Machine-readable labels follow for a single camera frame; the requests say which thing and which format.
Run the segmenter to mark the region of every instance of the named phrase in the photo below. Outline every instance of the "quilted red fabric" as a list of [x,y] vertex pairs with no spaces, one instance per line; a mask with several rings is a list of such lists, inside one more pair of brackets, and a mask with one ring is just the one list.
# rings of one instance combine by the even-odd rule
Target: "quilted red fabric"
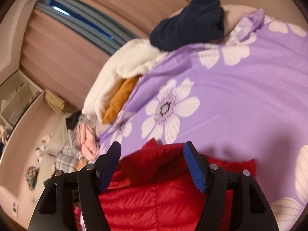
[[[256,173],[253,160],[208,159],[227,171]],[[194,231],[205,197],[192,181],[183,143],[159,145],[152,139],[119,162],[99,200],[112,231]],[[228,230],[231,203],[232,191],[228,191],[221,231]]]

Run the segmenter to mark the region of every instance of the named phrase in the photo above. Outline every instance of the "folded pink garment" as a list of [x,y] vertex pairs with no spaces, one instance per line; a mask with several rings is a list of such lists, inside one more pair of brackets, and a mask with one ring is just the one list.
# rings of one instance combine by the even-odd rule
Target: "folded pink garment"
[[99,144],[96,142],[95,134],[90,125],[79,124],[77,130],[77,146],[87,160],[94,160],[98,157]]

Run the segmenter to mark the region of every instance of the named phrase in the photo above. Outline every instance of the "dark blue cloth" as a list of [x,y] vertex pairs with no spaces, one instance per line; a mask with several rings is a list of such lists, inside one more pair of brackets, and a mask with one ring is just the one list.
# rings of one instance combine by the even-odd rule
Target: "dark blue cloth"
[[223,37],[224,10],[220,0],[192,0],[179,15],[160,22],[150,34],[150,42],[160,50],[173,51]]

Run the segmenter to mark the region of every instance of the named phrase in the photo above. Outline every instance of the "purple floral bedsheet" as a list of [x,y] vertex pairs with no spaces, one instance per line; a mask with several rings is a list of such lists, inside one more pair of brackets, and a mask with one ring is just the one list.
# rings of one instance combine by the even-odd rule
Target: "purple floral bedsheet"
[[259,9],[219,45],[170,53],[138,82],[100,151],[116,140],[126,156],[151,138],[256,159],[279,228],[289,230],[308,202],[307,32]]

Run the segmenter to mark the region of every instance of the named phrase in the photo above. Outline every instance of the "wall socket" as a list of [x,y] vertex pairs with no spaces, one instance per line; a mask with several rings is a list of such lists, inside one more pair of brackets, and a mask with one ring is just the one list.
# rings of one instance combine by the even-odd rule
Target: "wall socket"
[[13,202],[13,215],[18,218],[18,204]]

